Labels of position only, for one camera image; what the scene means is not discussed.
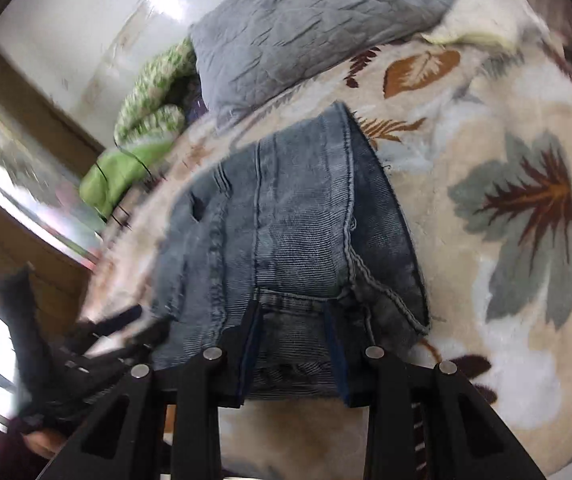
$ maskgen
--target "blanket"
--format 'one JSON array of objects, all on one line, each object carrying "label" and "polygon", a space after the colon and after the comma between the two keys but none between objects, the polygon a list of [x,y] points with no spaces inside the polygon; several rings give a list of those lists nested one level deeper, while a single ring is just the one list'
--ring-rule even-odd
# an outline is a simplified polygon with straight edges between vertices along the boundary
[{"label": "blanket", "polygon": [[[456,362],[543,471],[560,469],[572,460],[572,67],[555,42],[514,53],[383,44],[225,134],[206,115],[157,188],[127,197],[128,227],[111,226],[83,315],[149,306],[169,212],[194,175],[335,100],[376,149],[424,273],[432,332],[408,360]],[[224,463],[265,478],[360,478],[366,423],[336,400],[248,402],[221,410]]]}]

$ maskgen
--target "green fabric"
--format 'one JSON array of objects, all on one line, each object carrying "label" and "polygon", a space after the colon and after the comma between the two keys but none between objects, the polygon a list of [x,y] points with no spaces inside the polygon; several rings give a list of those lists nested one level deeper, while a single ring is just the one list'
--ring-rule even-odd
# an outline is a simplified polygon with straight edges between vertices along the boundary
[{"label": "green fabric", "polygon": [[83,177],[82,200],[107,218],[133,182],[170,149],[185,127],[183,110],[162,105],[173,81],[196,73],[190,40],[176,44],[150,60],[124,100],[115,124],[117,148],[103,152]]}]

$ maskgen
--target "folded denim jeans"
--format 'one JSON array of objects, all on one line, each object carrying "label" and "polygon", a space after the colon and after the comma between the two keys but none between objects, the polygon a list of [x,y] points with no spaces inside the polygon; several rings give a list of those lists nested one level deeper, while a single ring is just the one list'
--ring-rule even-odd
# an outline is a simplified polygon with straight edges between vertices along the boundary
[{"label": "folded denim jeans", "polygon": [[254,398],[337,395],[323,324],[331,302],[400,356],[429,329],[399,203],[341,103],[198,177],[173,209],[154,286],[153,313],[173,318],[156,369],[216,345],[258,301]]}]

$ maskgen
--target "metal rivet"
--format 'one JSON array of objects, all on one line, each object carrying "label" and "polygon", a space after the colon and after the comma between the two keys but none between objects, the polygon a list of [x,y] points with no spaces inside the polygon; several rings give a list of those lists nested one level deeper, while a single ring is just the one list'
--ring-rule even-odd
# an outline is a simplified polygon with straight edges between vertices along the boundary
[{"label": "metal rivet", "polygon": [[366,357],[371,359],[381,359],[384,356],[384,349],[381,346],[369,346],[366,349]]},{"label": "metal rivet", "polygon": [[208,361],[216,361],[223,354],[224,353],[221,351],[221,348],[217,348],[216,346],[211,346],[210,348],[206,348],[204,350],[204,357],[208,359]]},{"label": "metal rivet", "polygon": [[132,375],[135,379],[141,379],[142,377],[146,377],[150,368],[148,365],[135,365],[130,370],[130,375]]},{"label": "metal rivet", "polygon": [[457,371],[457,365],[452,361],[442,361],[440,363],[440,371],[446,375],[453,375]]}]

